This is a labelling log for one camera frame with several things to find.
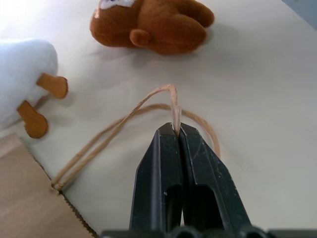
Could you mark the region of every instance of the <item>paper bag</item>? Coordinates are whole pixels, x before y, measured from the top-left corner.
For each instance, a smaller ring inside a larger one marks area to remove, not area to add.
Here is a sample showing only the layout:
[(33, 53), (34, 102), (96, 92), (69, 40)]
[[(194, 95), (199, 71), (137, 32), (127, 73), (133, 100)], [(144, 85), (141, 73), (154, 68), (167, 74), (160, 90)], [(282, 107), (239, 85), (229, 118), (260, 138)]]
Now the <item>paper bag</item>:
[(0, 237), (92, 238), (17, 135), (0, 139)]

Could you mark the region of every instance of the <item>plush feet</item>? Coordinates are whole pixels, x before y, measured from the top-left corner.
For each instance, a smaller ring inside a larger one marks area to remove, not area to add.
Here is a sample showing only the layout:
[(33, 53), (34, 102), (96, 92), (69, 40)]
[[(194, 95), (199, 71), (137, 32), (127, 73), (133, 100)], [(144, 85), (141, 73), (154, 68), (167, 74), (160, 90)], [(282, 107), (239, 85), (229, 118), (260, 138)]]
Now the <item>plush feet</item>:
[[(54, 77), (43, 73), (37, 85), (47, 90), (53, 97), (63, 99), (68, 92), (67, 80), (64, 77)], [(25, 130), (32, 138), (43, 137), (49, 128), (46, 118), (39, 114), (28, 101), (24, 101), (17, 109), (25, 125)]]

